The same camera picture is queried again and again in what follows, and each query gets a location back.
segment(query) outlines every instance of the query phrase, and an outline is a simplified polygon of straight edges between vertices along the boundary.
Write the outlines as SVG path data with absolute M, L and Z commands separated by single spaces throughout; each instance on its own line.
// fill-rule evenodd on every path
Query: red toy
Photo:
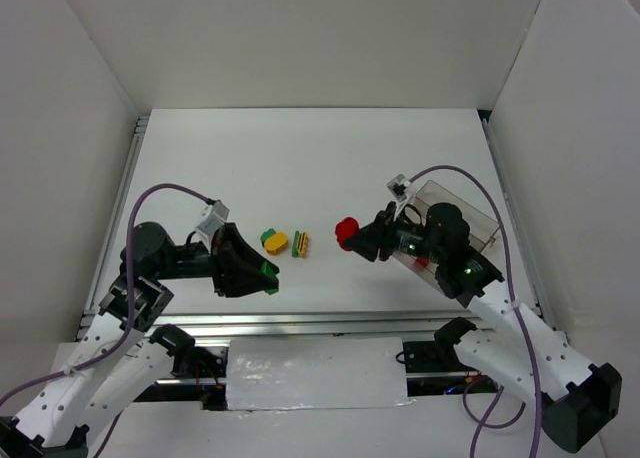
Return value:
M 340 248 L 345 251 L 351 251 L 351 248 L 344 246 L 344 241 L 351 238 L 353 235 L 360 231 L 360 225 L 355 218 L 350 216 L 346 217 L 340 223 L 336 225 L 336 238 L 340 244 Z

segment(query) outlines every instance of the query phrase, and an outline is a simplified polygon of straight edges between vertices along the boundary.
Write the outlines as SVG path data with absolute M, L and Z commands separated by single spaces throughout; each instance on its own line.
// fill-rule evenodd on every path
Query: yellow toy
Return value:
M 307 246 L 309 244 L 309 235 L 304 231 L 296 231 L 293 238 L 293 245 L 291 248 L 291 256 L 294 258 L 304 258 L 307 255 Z
M 277 255 L 287 248 L 288 243 L 289 238 L 287 238 L 287 235 L 284 233 L 274 233 L 265 240 L 264 249 L 267 250 L 267 253 L 270 255 Z

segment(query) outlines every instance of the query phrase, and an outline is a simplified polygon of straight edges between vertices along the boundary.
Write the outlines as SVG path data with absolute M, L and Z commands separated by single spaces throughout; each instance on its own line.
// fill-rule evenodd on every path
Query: white tabletop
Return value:
M 280 291 L 237 299 L 217 297 L 208 279 L 166 283 L 175 298 L 166 314 L 305 313 L 458 310 L 393 259 L 369 263 L 336 243 L 334 227 L 345 216 L 364 225 L 392 199 L 385 184 L 436 164 L 473 173 L 507 211 L 475 110 L 233 109 L 154 110 L 117 224 L 115 245 L 98 283 L 103 296 L 118 273 L 126 222 L 137 197 L 161 182 L 179 183 L 230 209 L 245 240 L 263 251 L 268 228 L 310 236 L 308 255 L 270 257 L 280 267 Z M 464 177 L 438 172 L 435 181 L 491 216 L 483 196 Z M 203 204 L 160 191 L 143 205 L 138 222 L 157 221 L 182 243 Z M 516 291 L 533 296 L 515 244 Z M 490 259 L 504 271 L 496 247 Z
M 493 395 L 471 395 L 481 415 Z M 492 423 L 513 417 L 519 403 L 500 400 Z M 197 403 L 134 403 L 124 410 L 103 458 L 465 458 L 476 424 L 459 395 L 417 397 L 407 406 L 352 410 L 201 411 Z M 484 430 L 477 458 L 529 454 L 533 411 L 507 430 Z M 93 456 L 97 445 L 92 447 Z M 543 433 L 540 458 L 604 458 L 596 436 L 579 453 L 562 451 Z

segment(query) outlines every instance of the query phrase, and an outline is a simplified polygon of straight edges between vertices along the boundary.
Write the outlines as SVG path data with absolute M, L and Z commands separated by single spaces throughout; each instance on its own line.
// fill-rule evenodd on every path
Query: white table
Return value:
M 507 211 L 475 110 L 233 109 L 154 110 L 135 164 L 114 246 L 100 274 L 96 297 L 117 276 L 132 205 L 147 188 L 179 183 L 230 209 L 242 236 L 260 249 L 260 234 L 275 228 L 310 236 L 308 257 L 285 252 L 280 292 L 219 298 L 211 280 L 168 283 L 175 293 L 165 314 L 407 312 L 461 310 L 394 260 L 371 264 L 342 251 L 334 227 L 345 216 L 361 225 L 392 199 L 385 184 L 435 164 L 472 172 Z M 433 179 L 491 216 L 474 185 L 453 172 Z M 138 222 L 161 223 L 176 243 L 192 230 L 203 204 L 161 191 L 143 205 Z M 534 303 L 511 223 L 516 289 Z M 501 247 L 492 261 L 504 271 Z

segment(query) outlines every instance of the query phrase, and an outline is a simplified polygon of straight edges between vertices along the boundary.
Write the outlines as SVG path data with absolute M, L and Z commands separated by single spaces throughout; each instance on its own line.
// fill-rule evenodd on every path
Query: green block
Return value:
M 296 231 L 296 234 L 293 236 L 293 243 L 291 244 L 291 256 L 294 258 L 298 257 L 298 238 L 300 237 L 300 232 Z
M 276 279 L 278 278 L 276 276 L 276 273 L 269 266 L 269 263 L 267 263 L 266 261 L 264 263 L 262 263 L 262 266 L 260 267 L 260 271 L 262 271 L 267 276 L 271 276 L 271 277 L 276 278 Z M 271 290 L 265 290 L 265 292 L 268 295 L 274 295 L 274 294 L 276 294 L 278 292 L 278 288 L 272 288 Z
M 260 243 L 262 243 L 262 246 L 264 246 L 265 241 L 267 241 L 269 238 L 271 238 L 275 234 L 276 234 L 276 230 L 274 230 L 273 228 L 269 228 L 267 231 L 261 234 Z

